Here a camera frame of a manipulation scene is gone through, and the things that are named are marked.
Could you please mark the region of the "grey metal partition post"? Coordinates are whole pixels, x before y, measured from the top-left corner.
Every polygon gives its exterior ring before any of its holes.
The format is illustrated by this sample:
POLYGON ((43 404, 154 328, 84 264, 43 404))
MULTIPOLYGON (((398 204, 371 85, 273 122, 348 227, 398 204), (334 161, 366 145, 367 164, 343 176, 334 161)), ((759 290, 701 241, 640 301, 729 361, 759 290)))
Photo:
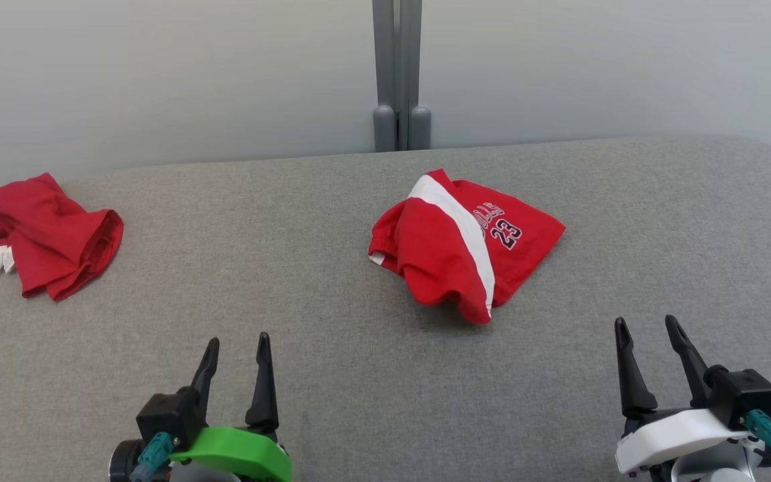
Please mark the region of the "grey metal partition post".
POLYGON ((394 0, 372 0, 377 106, 373 110, 374 149, 397 149, 397 62, 394 0))
POLYGON ((399 0, 398 150, 431 148, 432 112, 420 104, 422 0, 399 0))

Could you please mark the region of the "red shorts with white stripe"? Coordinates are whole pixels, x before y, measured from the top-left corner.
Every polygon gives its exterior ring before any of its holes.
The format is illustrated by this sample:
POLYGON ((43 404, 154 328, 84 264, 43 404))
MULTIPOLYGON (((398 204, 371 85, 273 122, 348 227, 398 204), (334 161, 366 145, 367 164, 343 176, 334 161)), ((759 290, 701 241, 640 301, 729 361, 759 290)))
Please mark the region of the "red shorts with white stripe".
POLYGON ((565 231, 514 196, 438 169, 377 220, 368 257, 403 278, 419 304, 450 302, 469 323, 487 325, 565 231))

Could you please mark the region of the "red Bulls basketball jersey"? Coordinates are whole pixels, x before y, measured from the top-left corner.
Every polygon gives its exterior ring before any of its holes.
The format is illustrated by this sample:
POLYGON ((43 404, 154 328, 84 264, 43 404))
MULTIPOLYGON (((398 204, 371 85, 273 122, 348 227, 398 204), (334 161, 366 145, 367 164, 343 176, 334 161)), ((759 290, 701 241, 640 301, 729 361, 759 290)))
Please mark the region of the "red Bulls basketball jersey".
POLYGON ((25 299, 70 298, 103 274, 123 235, 116 211, 85 210, 48 173, 0 187, 0 274, 16 272, 25 299))

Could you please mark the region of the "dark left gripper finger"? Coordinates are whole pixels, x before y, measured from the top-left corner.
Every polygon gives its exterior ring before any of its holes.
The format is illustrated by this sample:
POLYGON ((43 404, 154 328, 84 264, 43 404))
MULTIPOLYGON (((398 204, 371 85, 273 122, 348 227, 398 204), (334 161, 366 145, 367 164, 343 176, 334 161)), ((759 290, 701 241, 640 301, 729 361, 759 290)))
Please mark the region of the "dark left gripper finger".
POLYGON ((199 363, 189 387, 191 425, 199 427, 199 429, 207 426, 206 412, 210 398, 211 381, 218 368, 218 354, 220 354, 220 339, 213 337, 205 348, 201 363, 199 363))
POLYGON ((246 412, 249 431, 275 433, 279 427, 278 403, 276 403, 276 382, 272 348, 268 333, 260 333, 255 361, 258 366, 253 400, 246 412))

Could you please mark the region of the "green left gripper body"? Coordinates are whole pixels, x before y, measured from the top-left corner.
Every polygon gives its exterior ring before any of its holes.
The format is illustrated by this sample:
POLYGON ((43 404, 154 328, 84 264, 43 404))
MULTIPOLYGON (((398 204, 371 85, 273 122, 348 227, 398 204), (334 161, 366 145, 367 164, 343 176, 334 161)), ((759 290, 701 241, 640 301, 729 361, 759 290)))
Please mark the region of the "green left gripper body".
POLYGON ((206 427, 189 449, 172 452, 169 460, 198 463, 257 482, 292 482, 292 461, 278 443, 234 427, 206 427))

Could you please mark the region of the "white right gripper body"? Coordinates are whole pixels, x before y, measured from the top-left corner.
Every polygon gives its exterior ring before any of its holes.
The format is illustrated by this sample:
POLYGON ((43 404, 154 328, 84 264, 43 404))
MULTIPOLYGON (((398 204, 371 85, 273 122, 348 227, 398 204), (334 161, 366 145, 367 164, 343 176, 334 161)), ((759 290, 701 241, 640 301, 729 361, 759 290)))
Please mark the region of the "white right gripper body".
POLYGON ((615 461, 622 474, 753 476, 763 449, 750 431, 729 430, 709 410, 685 410, 623 437, 615 461))

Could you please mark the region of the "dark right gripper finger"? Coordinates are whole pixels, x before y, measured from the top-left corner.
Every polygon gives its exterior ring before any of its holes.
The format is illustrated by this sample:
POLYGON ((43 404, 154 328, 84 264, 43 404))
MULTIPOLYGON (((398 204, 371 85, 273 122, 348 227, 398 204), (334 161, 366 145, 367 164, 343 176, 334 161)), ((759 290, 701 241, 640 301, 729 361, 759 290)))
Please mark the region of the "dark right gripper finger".
POLYGON ((711 388, 704 381, 707 364, 674 315, 666 316, 666 329, 671 345, 683 366, 683 372, 691 393, 692 408, 707 408, 711 388))
POLYGON ((651 414, 658 408, 658 403, 654 394, 646 387, 645 379, 634 358, 634 342, 623 317, 615 320, 615 341, 622 414, 627 419, 651 414))

